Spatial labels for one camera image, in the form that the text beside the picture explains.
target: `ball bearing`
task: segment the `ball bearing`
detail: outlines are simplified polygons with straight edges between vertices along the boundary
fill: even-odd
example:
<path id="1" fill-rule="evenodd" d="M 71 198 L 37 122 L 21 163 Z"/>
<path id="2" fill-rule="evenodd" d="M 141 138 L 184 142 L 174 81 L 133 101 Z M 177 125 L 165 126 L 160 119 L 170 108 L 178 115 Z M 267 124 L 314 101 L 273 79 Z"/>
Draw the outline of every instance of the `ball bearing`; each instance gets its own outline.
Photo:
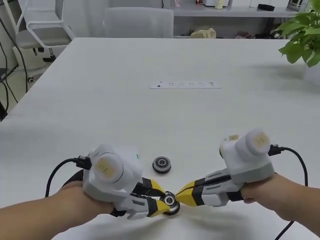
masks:
<path id="1" fill-rule="evenodd" d="M 176 201 L 176 196 L 170 192 L 166 191 L 165 196 L 160 197 L 160 201 L 164 202 L 170 207 L 169 211 L 164 212 L 164 215 L 173 216 L 180 211 L 180 203 Z"/>
<path id="2" fill-rule="evenodd" d="M 171 162 L 167 157 L 157 157 L 152 164 L 155 172 L 158 174 L 167 174 L 171 170 Z"/>

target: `white table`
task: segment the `white table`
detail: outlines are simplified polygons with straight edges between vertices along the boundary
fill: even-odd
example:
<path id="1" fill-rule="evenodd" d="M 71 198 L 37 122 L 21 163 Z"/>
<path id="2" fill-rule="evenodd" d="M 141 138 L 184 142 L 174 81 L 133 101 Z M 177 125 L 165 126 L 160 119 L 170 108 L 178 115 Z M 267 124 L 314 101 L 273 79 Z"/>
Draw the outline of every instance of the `white table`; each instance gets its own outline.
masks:
<path id="1" fill-rule="evenodd" d="M 0 124 L 0 207 L 41 198 L 62 160 L 101 143 L 137 145 L 144 176 L 176 192 L 225 168 L 218 147 L 230 134 L 263 127 L 273 143 L 297 150 L 310 185 L 320 187 L 320 88 L 287 63 L 281 40 L 75 39 Z M 152 81 L 214 81 L 223 89 L 151 90 Z M 172 170 L 158 176 L 152 161 Z M 273 158 L 299 183 L 295 156 Z M 63 167 L 51 192 L 75 173 Z M 100 216 L 54 240 L 273 240 L 287 223 L 257 204 L 182 206 L 179 215 L 138 221 Z M 299 224 L 283 240 L 316 240 Z"/>

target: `office chair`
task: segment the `office chair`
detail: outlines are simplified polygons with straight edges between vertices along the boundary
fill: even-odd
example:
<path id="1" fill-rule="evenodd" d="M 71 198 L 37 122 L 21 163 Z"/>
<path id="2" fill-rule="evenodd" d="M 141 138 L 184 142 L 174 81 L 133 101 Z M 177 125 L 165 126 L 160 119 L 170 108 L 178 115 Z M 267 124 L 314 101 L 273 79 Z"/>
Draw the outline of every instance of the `office chair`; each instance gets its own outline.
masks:
<path id="1" fill-rule="evenodd" d="M 173 38 L 174 12 L 150 7 L 110 7 L 103 21 L 106 38 Z"/>
<path id="2" fill-rule="evenodd" d="M 13 21 L 8 1 L 3 2 Z M 14 27 L 17 46 L 21 49 L 48 49 L 50 58 L 54 61 L 56 57 L 53 48 L 65 47 L 75 38 L 71 28 L 64 21 L 63 10 L 64 0 L 55 0 L 54 9 L 36 8 L 32 0 L 25 0 L 22 14 Z M 27 30 L 20 31 L 23 20 Z"/>

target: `power strip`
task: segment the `power strip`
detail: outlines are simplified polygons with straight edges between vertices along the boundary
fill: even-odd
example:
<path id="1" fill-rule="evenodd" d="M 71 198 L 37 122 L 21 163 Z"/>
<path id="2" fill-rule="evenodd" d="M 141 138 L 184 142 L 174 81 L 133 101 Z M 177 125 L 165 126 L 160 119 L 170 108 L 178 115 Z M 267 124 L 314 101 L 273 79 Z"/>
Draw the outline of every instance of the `power strip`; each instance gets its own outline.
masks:
<path id="1" fill-rule="evenodd" d="M 213 81 L 156 81 L 150 89 L 222 89 Z"/>

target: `black cable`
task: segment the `black cable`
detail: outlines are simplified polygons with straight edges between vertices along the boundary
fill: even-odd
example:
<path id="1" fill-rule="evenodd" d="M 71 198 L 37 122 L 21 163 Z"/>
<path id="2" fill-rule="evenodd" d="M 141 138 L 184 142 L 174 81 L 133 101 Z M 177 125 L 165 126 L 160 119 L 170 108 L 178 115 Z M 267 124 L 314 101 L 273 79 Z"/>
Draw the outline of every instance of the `black cable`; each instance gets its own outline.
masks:
<path id="1" fill-rule="evenodd" d="M 44 196 L 45 198 L 49 197 L 52 179 L 54 179 L 54 176 L 56 175 L 58 170 L 67 163 L 75 163 L 78 168 L 85 169 L 85 170 L 90 170 L 92 167 L 91 159 L 87 156 L 79 156 L 77 158 L 70 158 L 70 159 L 64 160 L 58 166 L 56 166 L 55 169 L 52 171 L 48 179 L 48 182 L 46 184 L 45 196 Z"/>
<path id="2" fill-rule="evenodd" d="M 308 170 L 307 170 L 307 166 L 304 162 L 304 160 L 302 159 L 302 157 L 300 156 L 299 153 L 297 153 L 295 150 L 291 149 L 291 148 L 288 148 L 288 147 L 278 147 L 276 146 L 275 147 L 277 150 L 278 150 L 278 154 L 280 154 L 282 151 L 289 151 L 291 153 L 293 153 L 294 155 L 296 155 L 296 157 L 299 159 L 301 165 L 302 165 L 302 168 L 303 168 L 303 174 L 304 174 L 304 185 L 306 187 L 309 186 L 309 178 L 308 178 Z M 287 231 L 288 229 L 294 224 L 295 222 L 294 221 L 291 221 L 280 233 L 278 236 L 276 236 L 276 238 L 274 240 L 279 240 Z"/>
<path id="3" fill-rule="evenodd" d="M 13 43 L 13 45 L 16 47 L 16 49 L 18 50 L 20 56 L 21 56 L 21 60 L 22 60 L 22 65 L 23 65 L 23 70 L 24 70 L 24 74 L 25 74 L 25 93 L 28 92 L 28 72 L 27 72 L 27 67 L 26 67 L 26 62 L 25 62 L 25 58 L 20 50 L 20 48 L 17 46 L 15 40 L 11 37 L 11 35 L 9 34 L 8 29 L 6 28 L 4 22 L 2 21 L 1 17 L 0 17 L 0 24 L 2 25 L 4 31 L 6 32 L 6 34 L 8 35 L 8 37 L 10 38 L 11 42 Z"/>
<path id="4" fill-rule="evenodd" d="M 65 164 L 67 163 L 76 163 L 77 162 L 77 158 L 70 158 L 70 159 L 67 159 L 67 160 L 64 160 L 63 162 L 61 162 L 58 166 L 55 167 L 55 169 L 52 171 L 49 179 L 48 179 L 48 182 L 46 184 L 46 189 L 45 189 L 45 198 L 49 197 L 49 193 L 50 193 L 50 186 L 51 186 L 51 182 L 52 182 L 52 179 L 54 178 L 54 176 L 56 175 L 56 173 L 58 172 L 58 170 Z"/>
<path id="5" fill-rule="evenodd" d="M 5 60 L 5 73 L 4 73 L 4 79 L 6 80 L 7 79 L 7 75 L 8 75 L 8 58 L 7 58 L 7 55 L 5 53 L 5 50 L 4 50 L 4 47 L 0 41 L 0 49 L 2 50 L 3 52 L 3 55 L 4 55 L 4 60 Z M 6 107 L 5 107 L 5 113 L 8 114 L 8 109 L 9 109 L 9 92 L 8 92 L 8 88 L 7 86 L 5 85 L 5 83 L 2 81 L 1 82 L 5 88 L 5 95 L 6 95 Z"/>
<path id="6" fill-rule="evenodd" d="M 5 85 L 5 83 L 2 81 L 1 82 L 5 88 L 5 95 L 6 95 L 6 107 L 5 107 L 5 113 L 8 114 L 8 109 L 9 109 L 9 92 L 8 92 L 8 88 L 7 85 Z"/>
<path id="7" fill-rule="evenodd" d="M 16 1 L 16 0 L 9 0 L 8 4 L 11 3 L 11 2 L 14 2 L 14 1 Z"/>
<path id="8" fill-rule="evenodd" d="M 5 60 L 4 81 L 5 81 L 6 85 L 8 86 L 8 88 L 9 88 L 9 90 L 10 90 L 10 92 L 11 92 L 13 98 L 14 98 L 14 100 L 16 101 L 16 103 L 18 103 L 18 100 L 17 100 L 14 92 L 12 91 L 11 87 L 9 86 L 9 83 L 8 83 L 8 58 L 7 58 L 6 52 L 5 52 L 4 48 L 3 48 L 3 45 L 1 43 L 1 41 L 0 41 L 0 49 L 2 50 L 2 53 L 4 55 L 4 60 Z"/>
<path id="9" fill-rule="evenodd" d="M 15 100 L 15 102 L 16 102 L 16 103 L 18 103 L 18 100 L 17 100 L 17 98 L 16 98 L 16 96 L 15 96 L 14 92 L 12 91 L 11 87 L 9 86 L 8 79 L 5 79 L 4 81 L 5 81 L 6 85 L 8 86 L 8 89 L 9 89 L 9 91 L 10 91 L 10 93 L 11 93 L 11 95 L 12 95 L 13 99 Z"/>

